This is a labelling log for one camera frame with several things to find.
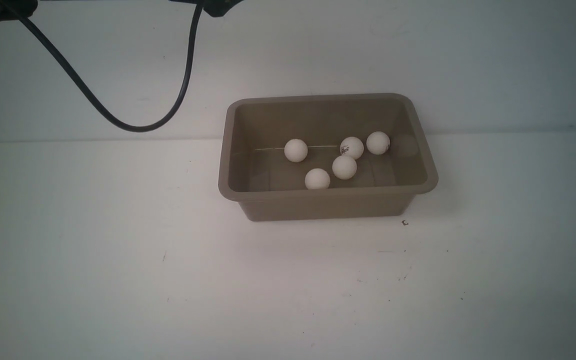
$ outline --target thin wire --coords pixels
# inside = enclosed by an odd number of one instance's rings
[[[19,21],[28,29],[30,32],[39,40],[39,42],[50,52],[50,54],[57,60],[57,63],[66,71],[66,74],[70,76],[70,79],[73,80],[75,85],[80,89],[80,91],[84,94],[84,96],[88,99],[88,101],[92,104],[92,106],[105,117],[112,125],[115,125],[117,128],[122,130],[126,130],[127,132],[133,133],[146,133],[151,132],[153,130],[157,130],[163,125],[165,125],[174,114],[179,110],[184,97],[186,96],[186,91],[188,90],[188,83],[190,82],[190,73],[193,69],[193,57],[195,54],[195,37],[197,36],[197,25],[199,23],[199,16],[202,14],[202,10],[204,9],[204,0],[200,0],[197,3],[197,6],[194,8],[194,14],[192,15],[192,23],[190,24],[190,35],[188,38],[188,52],[185,60],[185,73],[183,74],[183,82],[181,84],[181,89],[179,90],[179,95],[177,96],[172,108],[169,112],[167,112],[166,116],[164,116],[161,120],[151,123],[150,125],[143,125],[143,126],[135,126],[125,123],[118,118],[116,118],[113,114],[101,104],[101,102],[96,98],[96,96],[90,91],[89,87],[84,83],[82,78],[77,74],[77,71],[73,69],[70,63],[66,60],[66,58],[62,55],[57,48],[50,42],[48,38],[35,26],[32,21],[28,20],[27,17],[22,16],[17,12],[14,7],[10,6],[9,0],[0,0],[0,4],[7,9],[7,11],[11,12]]]

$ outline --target white ball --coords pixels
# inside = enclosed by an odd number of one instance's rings
[[[306,189],[327,189],[330,186],[330,175],[322,168],[314,168],[306,174]]]
[[[291,139],[286,142],[286,146],[283,147],[283,154],[286,158],[293,163],[301,162],[306,159],[308,155],[308,146],[303,140]]]
[[[366,148],[370,153],[375,155],[382,155],[388,148],[391,147],[391,138],[384,132],[375,131],[366,140]]]
[[[346,137],[341,141],[339,146],[339,153],[341,155],[348,155],[349,157],[357,160],[364,153],[364,143],[354,136]]]
[[[348,180],[357,173],[357,162],[348,155],[338,156],[332,162],[332,173],[341,180]]]

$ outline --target black device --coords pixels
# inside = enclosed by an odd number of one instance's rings
[[[145,133],[157,130],[165,125],[181,106],[188,84],[190,82],[190,74],[193,68],[193,57],[195,54],[195,37],[197,36],[197,25],[199,23],[199,16],[202,11],[206,11],[208,15],[213,18],[224,16],[235,5],[243,0],[170,0],[178,3],[194,4],[194,14],[192,15],[192,22],[190,23],[190,35],[188,39],[188,51],[185,62],[185,72],[183,73],[183,82],[179,94],[174,101],[171,109],[162,119],[151,123],[150,125],[135,126],[125,123],[106,109],[104,105],[99,102],[97,97],[90,91],[89,87],[84,83],[82,78],[73,69],[71,64],[66,60],[59,50],[50,42],[50,40],[39,30],[30,19],[34,11],[37,9],[37,0],[0,0],[0,21],[19,20],[30,32],[39,40],[39,42],[50,52],[50,54],[57,60],[57,63],[63,68],[64,71],[70,76],[75,85],[80,89],[92,106],[105,117],[110,123],[127,132]]]

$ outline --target rectangular container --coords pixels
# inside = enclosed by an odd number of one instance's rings
[[[332,162],[343,139],[365,144],[377,131],[390,137],[389,150],[373,155],[366,148],[355,176],[336,178]],[[304,161],[286,159],[290,139],[308,145]],[[329,173],[328,189],[306,189],[304,178],[314,168]],[[235,102],[226,115],[219,191],[251,221],[401,215],[438,179],[417,112],[403,95],[250,98]]]

